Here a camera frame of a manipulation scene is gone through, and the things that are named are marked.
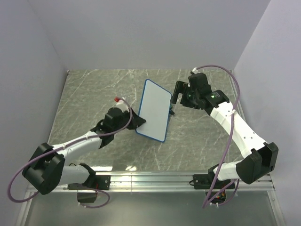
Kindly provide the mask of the blue framed whiteboard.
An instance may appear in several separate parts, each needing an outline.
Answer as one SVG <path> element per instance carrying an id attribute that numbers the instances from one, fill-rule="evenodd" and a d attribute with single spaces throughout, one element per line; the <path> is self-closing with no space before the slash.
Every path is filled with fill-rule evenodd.
<path id="1" fill-rule="evenodd" d="M 136 133 L 161 143 L 166 140 L 172 94 L 150 79 L 144 82 L 138 116 L 146 122 Z"/>

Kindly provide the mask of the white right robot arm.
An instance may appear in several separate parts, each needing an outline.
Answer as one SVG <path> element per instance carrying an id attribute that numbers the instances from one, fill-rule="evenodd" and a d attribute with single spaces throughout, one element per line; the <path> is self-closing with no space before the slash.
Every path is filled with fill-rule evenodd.
<path id="1" fill-rule="evenodd" d="M 181 94 L 180 103 L 183 106 L 205 110 L 232 137 L 231 140 L 243 156 L 240 161 L 224 162 L 221 167 L 211 167 L 206 182 L 212 188 L 220 187 L 225 180 L 234 179 L 251 184 L 273 171 L 278 155 L 277 145 L 267 143 L 258 136 L 233 109 L 233 104 L 221 90 L 212 91 L 211 86 L 206 84 L 201 91 L 201 99 L 197 100 L 197 92 L 188 83 L 177 81 L 171 102 L 175 104 Z"/>

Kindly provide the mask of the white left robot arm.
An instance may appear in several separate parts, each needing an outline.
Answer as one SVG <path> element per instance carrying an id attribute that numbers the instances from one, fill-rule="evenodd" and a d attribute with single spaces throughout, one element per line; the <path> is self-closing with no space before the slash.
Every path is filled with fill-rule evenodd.
<path id="1" fill-rule="evenodd" d="M 39 145 L 28 166 L 23 169 L 22 175 L 42 195 L 64 184 L 77 184 L 84 189 L 96 189 L 98 186 L 96 172 L 85 163 L 71 169 L 69 159 L 101 149 L 114 139 L 117 132 L 123 129 L 137 129 L 145 123 L 146 120 L 138 116 L 133 109 L 110 108 L 104 119 L 86 134 L 64 144 Z"/>

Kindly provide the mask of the aluminium right side rail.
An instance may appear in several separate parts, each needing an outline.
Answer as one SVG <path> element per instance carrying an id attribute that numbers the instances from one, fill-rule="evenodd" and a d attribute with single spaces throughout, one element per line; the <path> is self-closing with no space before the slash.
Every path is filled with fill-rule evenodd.
<path id="1" fill-rule="evenodd" d="M 231 136 L 231 140 L 236 144 L 240 154 L 245 159 L 252 153 L 252 149 L 258 150 L 263 147 L 264 139 L 258 136 L 246 123 L 245 115 L 240 102 L 240 86 L 232 70 L 230 70 L 230 77 L 233 88 L 236 92 L 236 101 L 233 103 L 233 107 L 230 111 L 230 119 L 232 116 L 234 116 L 234 131 L 233 135 Z"/>

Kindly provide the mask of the aluminium rail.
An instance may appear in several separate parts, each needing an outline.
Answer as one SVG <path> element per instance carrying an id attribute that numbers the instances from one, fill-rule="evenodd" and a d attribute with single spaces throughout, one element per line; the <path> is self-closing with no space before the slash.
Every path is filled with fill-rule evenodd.
<path id="1" fill-rule="evenodd" d="M 189 185 L 194 174 L 207 174 L 205 171 L 97 171 L 96 175 L 108 175 L 110 178 L 109 190 L 106 192 L 200 192 Z M 274 191 L 270 175 L 248 185 L 239 182 L 238 191 Z M 54 192 L 76 192 L 68 190 L 67 185 L 56 187 Z"/>
<path id="2" fill-rule="evenodd" d="M 230 111 L 230 119 L 232 116 L 234 116 L 234 131 L 233 135 L 231 136 L 231 140 L 236 144 L 240 154 L 245 159 L 252 153 L 252 149 L 258 150 L 263 147 L 264 139 L 258 136 L 246 123 L 245 115 L 240 102 L 240 86 L 232 70 L 230 70 L 230 77 L 233 88 L 236 92 L 236 101 L 233 103 L 233 107 Z"/>

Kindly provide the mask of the aluminium front rail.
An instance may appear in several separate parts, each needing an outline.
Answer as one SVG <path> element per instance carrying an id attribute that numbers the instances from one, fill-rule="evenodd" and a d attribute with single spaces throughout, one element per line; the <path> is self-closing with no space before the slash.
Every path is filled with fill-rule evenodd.
<path id="1" fill-rule="evenodd" d="M 97 171 L 96 175 L 108 175 L 110 178 L 109 190 L 106 192 L 200 192 L 189 185 L 194 174 L 207 174 L 205 171 Z M 274 191 L 270 175 L 248 185 L 239 182 L 238 191 Z M 67 185 L 56 187 L 54 192 L 76 192 L 68 190 Z"/>

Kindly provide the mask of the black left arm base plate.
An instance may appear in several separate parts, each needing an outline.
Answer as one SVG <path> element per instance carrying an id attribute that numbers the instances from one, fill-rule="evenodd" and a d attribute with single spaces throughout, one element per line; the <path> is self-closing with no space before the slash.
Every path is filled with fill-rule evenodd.
<path id="1" fill-rule="evenodd" d="M 110 182 L 111 176 L 109 175 L 95 175 L 90 176 L 83 184 L 69 184 L 67 190 L 77 192 L 77 201 L 82 207 L 96 209 L 109 203 Z"/>

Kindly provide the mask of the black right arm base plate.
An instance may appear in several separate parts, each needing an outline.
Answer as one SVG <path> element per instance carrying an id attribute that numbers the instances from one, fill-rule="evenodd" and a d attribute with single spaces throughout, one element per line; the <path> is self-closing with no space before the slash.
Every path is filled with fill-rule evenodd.
<path id="1" fill-rule="evenodd" d="M 191 186 L 194 187 L 194 189 L 199 190 L 199 189 L 205 189 L 209 190 L 212 180 L 214 176 L 210 176 L 208 174 L 194 174 L 193 179 L 189 182 Z M 220 190 L 224 188 L 227 184 L 231 183 L 230 179 L 224 180 L 224 181 L 219 181 L 217 180 L 214 189 Z M 212 200 L 212 204 L 222 204 L 226 201 L 226 190 L 221 192 L 219 195 L 215 196 L 215 198 Z"/>

